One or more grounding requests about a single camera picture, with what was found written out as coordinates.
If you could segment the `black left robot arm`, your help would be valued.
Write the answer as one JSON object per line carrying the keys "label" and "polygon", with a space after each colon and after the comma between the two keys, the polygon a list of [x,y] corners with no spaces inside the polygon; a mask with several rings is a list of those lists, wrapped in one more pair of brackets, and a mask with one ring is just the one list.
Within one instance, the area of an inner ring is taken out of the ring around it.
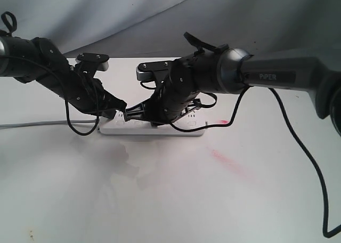
{"label": "black left robot arm", "polygon": [[112,119],[117,111],[125,111],[126,102],[94,77],[97,71],[108,70],[108,55],[81,53],[72,66],[50,39],[13,36],[18,25],[13,13],[2,13],[1,20],[7,27],[1,31],[2,77],[23,84],[36,81],[83,114]]}

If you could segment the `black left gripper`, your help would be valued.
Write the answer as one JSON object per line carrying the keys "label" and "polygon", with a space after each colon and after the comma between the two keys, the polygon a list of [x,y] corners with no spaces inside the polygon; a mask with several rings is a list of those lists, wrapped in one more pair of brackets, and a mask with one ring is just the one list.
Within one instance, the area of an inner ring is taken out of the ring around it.
{"label": "black left gripper", "polygon": [[64,66],[35,66],[38,70],[34,80],[66,99],[73,107],[84,114],[101,114],[106,119],[114,119],[116,110],[125,112],[127,103],[104,90],[98,79],[87,73]]}

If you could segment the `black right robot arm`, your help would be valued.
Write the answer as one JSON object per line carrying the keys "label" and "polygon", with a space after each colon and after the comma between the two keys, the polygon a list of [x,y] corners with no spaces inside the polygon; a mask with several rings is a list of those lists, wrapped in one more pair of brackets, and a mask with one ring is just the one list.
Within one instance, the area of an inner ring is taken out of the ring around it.
{"label": "black right robot arm", "polygon": [[224,44],[213,46],[190,33],[185,39],[196,48],[188,56],[162,66],[139,65],[140,81],[156,83],[152,96],[127,108],[126,120],[170,124],[199,108],[199,93],[243,95],[248,88],[304,91],[319,118],[330,117],[340,130],[340,49],[304,48],[252,55]]}

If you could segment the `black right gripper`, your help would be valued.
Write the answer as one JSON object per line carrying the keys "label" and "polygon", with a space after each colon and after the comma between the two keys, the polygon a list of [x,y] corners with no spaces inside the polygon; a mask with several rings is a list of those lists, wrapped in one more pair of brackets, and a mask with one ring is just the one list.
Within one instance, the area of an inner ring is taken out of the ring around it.
{"label": "black right gripper", "polygon": [[140,102],[124,111],[124,120],[151,121],[152,128],[174,122],[187,105],[193,101],[199,91],[186,86],[184,82],[172,82],[165,79],[162,86],[149,99]]}

